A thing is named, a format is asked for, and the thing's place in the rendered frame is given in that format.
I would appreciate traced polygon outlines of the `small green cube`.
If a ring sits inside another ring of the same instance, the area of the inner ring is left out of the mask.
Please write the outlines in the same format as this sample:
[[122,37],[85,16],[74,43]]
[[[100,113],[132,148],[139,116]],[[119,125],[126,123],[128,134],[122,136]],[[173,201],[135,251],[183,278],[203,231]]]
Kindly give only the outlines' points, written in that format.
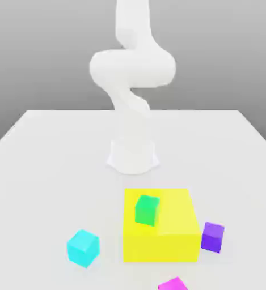
[[135,205],[135,222],[154,227],[160,199],[149,195],[141,195]]

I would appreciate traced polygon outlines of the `small cyan cube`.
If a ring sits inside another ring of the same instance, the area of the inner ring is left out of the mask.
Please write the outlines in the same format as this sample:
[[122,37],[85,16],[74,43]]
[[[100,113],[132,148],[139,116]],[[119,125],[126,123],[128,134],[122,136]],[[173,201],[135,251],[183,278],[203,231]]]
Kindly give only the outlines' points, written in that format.
[[99,237],[86,230],[79,230],[67,242],[68,259],[84,268],[88,268],[99,253]]

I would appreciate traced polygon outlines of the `small purple cube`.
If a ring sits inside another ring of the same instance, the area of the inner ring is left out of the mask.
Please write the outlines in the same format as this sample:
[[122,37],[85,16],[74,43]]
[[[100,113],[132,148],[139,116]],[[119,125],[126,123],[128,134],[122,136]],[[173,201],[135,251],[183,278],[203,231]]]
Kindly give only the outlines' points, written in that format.
[[225,227],[206,222],[201,239],[201,248],[215,253],[220,253]]

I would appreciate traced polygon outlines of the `small magenta cube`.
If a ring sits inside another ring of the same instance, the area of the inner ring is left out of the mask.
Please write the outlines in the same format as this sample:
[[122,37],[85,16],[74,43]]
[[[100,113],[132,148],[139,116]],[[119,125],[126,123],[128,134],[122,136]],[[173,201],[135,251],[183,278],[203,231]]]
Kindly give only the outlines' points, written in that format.
[[179,277],[175,277],[160,284],[158,290],[188,290],[188,288]]

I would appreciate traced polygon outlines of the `large yellow box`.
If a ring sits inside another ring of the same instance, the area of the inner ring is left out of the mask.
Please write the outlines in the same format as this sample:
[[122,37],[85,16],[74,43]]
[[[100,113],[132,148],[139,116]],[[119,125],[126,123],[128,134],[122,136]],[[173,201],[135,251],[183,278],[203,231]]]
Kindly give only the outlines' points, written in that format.
[[[141,195],[159,198],[155,226],[135,222]],[[195,262],[201,231],[187,189],[125,189],[124,262]]]

